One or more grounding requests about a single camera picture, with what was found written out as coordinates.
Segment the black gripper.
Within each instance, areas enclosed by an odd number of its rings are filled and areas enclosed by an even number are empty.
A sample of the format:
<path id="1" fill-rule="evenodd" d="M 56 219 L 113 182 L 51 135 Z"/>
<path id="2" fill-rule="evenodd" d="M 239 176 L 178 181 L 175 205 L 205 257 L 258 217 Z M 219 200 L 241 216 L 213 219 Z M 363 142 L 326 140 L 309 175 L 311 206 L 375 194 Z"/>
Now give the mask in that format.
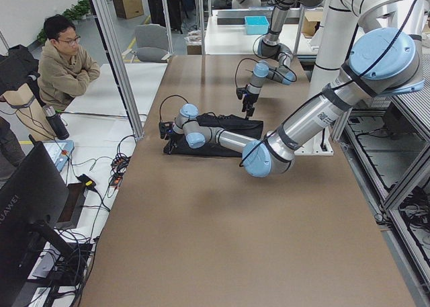
<path id="1" fill-rule="evenodd" d="M 163 140 L 168 140 L 167 152 L 172 152 L 177 147 L 178 134 L 174 131 L 174 122 L 159 122 L 160 137 Z"/>
<path id="2" fill-rule="evenodd" d="M 246 92 L 243 95 L 243 106 L 241 112 L 245 112 L 245 118 L 248 120 L 253 116 L 255 111 L 254 103 L 257 101 L 257 94 Z"/>

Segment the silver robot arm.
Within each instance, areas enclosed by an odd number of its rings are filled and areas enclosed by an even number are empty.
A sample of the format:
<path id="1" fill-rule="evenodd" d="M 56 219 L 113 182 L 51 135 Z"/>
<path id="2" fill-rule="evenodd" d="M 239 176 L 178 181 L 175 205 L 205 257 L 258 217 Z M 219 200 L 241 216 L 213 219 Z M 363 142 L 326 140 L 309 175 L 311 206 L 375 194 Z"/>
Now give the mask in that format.
<path id="1" fill-rule="evenodd" d="M 161 138 L 175 147 L 217 144 L 241 153 L 241 166 L 254 177 L 284 173 L 296 151 L 355 104 L 371 97 L 420 91 L 425 84 L 421 34 L 429 0 L 270 0 L 270 26 L 257 47 L 259 61 L 250 82 L 236 91 L 243 111 L 251 115 L 266 79 L 292 82 L 292 51 L 280 42 L 289 9 L 325 7 L 326 19 L 312 83 L 322 83 L 312 96 L 261 140 L 231 132 L 222 122 L 198 123 L 195 105 L 183 105 L 171 122 L 159 122 Z"/>
<path id="2" fill-rule="evenodd" d="M 292 51 L 279 40 L 284 22 L 290 7 L 299 2 L 307 8 L 316 7 L 323 0 L 272 0 L 274 8 L 268 32 L 260 38 L 257 56 L 261 58 L 253 69 L 249 83 L 245 87 L 237 87 L 236 95 L 243 101 L 242 111 L 246 119 L 253 116 L 254 103 L 257 102 L 261 88 L 266 79 L 290 85 L 297 80 L 296 74 L 290 69 L 293 59 Z"/>

